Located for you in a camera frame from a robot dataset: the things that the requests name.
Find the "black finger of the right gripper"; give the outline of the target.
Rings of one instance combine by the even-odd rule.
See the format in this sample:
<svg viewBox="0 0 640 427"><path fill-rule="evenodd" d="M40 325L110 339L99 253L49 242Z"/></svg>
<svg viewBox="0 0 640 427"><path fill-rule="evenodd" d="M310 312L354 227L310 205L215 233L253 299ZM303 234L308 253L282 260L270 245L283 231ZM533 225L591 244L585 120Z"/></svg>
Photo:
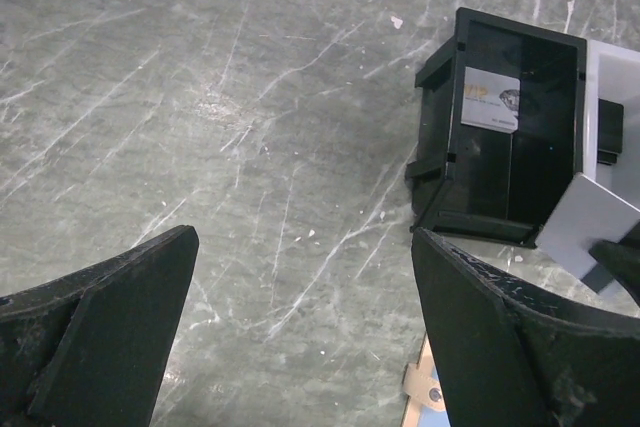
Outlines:
<svg viewBox="0 0 640 427"><path fill-rule="evenodd" d="M639 241L614 243L598 240L589 254L627 291L639 305Z"/></svg>

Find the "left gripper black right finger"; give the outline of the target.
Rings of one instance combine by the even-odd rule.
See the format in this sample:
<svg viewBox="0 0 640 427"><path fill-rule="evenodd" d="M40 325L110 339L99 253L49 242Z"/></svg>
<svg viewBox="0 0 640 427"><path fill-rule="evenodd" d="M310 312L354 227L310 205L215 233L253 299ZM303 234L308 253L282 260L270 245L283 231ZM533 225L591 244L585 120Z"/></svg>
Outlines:
<svg viewBox="0 0 640 427"><path fill-rule="evenodd" d="M559 296L417 229L411 255L453 426L635 426L639 321Z"/></svg>

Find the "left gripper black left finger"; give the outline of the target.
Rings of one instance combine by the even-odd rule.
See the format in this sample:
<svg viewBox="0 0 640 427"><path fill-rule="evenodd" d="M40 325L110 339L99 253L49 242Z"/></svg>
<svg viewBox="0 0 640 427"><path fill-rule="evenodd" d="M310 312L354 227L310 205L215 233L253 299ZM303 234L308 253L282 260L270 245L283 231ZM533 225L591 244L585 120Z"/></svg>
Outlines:
<svg viewBox="0 0 640 427"><path fill-rule="evenodd" d="M180 225L2 297L2 425L149 425L198 248Z"/></svg>

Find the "three-compartment black white tray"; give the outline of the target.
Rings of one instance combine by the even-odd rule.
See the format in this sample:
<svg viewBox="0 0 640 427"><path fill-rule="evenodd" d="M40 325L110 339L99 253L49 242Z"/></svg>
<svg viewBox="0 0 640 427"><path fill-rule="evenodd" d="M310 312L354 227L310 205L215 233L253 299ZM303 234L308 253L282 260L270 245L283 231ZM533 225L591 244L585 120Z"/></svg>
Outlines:
<svg viewBox="0 0 640 427"><path fill-rule="evenodd" d="M466 67L521 81L515 132L461 123ZM418 145L405 177L418 228L532 248L576 174L639 173L634 50L460 8L415 85ZM624 106L611 166L597 162L600 99Z"/></svg>

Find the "tan leather card holder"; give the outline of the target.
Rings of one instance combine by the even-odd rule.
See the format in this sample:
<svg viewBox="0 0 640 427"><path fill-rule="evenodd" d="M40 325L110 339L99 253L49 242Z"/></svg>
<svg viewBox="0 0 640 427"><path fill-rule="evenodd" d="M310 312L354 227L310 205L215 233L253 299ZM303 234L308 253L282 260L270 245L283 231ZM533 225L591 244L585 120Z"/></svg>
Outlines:
<svg viewBox="0 0 640 427"><path fill-rule="evenodd" d="M402 389L407 396L402 427L450 426L427 335L424 335L417 361L408 363L405 368Z"/></svg>

